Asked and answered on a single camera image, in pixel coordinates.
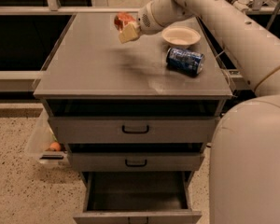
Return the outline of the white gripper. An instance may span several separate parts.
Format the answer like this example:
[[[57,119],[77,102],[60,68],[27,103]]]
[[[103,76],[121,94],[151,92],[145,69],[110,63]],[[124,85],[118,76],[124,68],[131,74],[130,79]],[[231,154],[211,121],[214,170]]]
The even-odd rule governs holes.
[[[154,35],[163,27],[157,22],[152,12],[152,2],[140,8],[137,13],[137,22],[129,22],[119,31],[121,44],[137,40],[142,35]]]

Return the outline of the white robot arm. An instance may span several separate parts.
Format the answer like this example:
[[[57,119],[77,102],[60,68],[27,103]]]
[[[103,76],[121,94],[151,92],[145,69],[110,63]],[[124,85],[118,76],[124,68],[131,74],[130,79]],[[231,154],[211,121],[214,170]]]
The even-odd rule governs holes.
[[[153,0],[115,18],[122,42],[195,15],[231,54],[255,98],[217,124],[210,154],[211,224],[280,224],[280,39],[225,0]]]

